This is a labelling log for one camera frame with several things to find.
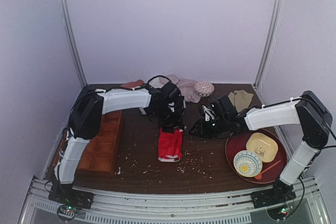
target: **red cloth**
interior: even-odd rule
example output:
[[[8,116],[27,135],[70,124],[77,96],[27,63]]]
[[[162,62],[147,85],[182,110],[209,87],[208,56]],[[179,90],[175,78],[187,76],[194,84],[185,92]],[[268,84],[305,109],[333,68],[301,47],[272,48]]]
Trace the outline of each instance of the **red cloth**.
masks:
[[[163,132],[160,129],[158,144],[159,160],[162,162],[177,162],[182,158],[181,147],[183,130],[175,129],[174,133]]]

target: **red spoon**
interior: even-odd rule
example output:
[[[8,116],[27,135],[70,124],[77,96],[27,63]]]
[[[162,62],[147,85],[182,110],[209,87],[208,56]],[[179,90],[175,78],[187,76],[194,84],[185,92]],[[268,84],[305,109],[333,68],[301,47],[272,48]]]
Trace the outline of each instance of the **red spoon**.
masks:
[[[267,169],[263,170],[261,173],[259,173],[258,175],[254,176],[254,178],[256,180],[261,180],[262,179],[262,174],[267,172],[268,170],[272,169],[274,166],[276,166],[277,164],[279,164],[281,162],[281,160],[279,160],[278,162],[276,162],[275,164],[272,164],[270,167],[268,167]]]

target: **round red tray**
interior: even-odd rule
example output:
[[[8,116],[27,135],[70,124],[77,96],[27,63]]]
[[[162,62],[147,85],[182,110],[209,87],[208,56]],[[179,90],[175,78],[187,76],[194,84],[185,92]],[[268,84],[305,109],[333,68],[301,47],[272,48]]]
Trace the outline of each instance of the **round red tray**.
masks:
[[[275,159],[270,163],[263,163],[261,171],[267,169],[267,167],[269,167],[272,164],[278,162],[279,160],[281,161],[279,164],[277,164],[276,166],[274,166],[273,168],[271,168],[267,172],[263,173],[263,178],[261,180],[256,180],[254,177],[248,178],[248,177],[244,177],[244,176],[240,175],[235,170],[234,164],[233,164],[233,159],[234,159],[235,155],[240,151],[246,150],[247,141],[249,140],[251,135],[253,133],[256,133],[256,132],[260,132],[260,133],[265,134],[266,136],[270,137],[275,142],[277,142],[277,144],[279,146],[279,150],[277,152],[277,155],[275,156]],[[284,167],[287,165],[286,150],[283,147],[282,143],[280,142],[280,140],[274,134],[270,133],[269,131],[263,130],[263,129],[260,129],[258,131],[248,132],[248,133],[245,133],[245,134],[242,134],[242,135],[239,135],[239,136],[229,138],[226,141],[226,145],[225,145],[225,156],[226,156],[226,159],[229,162],[229,165],[231,166],[231,168],[240,177],[242,177],[244,180],[250,181],[250,182],[255,183],[255,184],[270,184],[270,183],[274,182],[279,177],[279,175],[281,174]]]

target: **patterned bowl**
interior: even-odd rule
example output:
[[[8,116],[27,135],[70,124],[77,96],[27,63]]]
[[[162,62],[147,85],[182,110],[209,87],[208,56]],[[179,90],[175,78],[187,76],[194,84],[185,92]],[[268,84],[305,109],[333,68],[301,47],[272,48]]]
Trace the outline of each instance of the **patterned bowl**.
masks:
[[[215,90],[215,87],[207,81],[199,81],[195,83],[194,88],[196,94],[198,94],[200,97],[208,97]]]
[[[260,160],[260,157],[254,152],[246,150],[236,154],[233,159],[233,164],[237,173],[249,178],[257,176],[263,168],[263,163]]]

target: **cream-colored tray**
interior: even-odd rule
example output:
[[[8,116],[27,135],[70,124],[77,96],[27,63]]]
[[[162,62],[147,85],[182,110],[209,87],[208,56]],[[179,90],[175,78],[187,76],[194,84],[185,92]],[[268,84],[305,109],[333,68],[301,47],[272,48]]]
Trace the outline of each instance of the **cream-colored tray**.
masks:
[[[269,163],[277,155],[278,144],[262,133],[254,133],[246,143],[246,150],[257,154],[264,163]]]

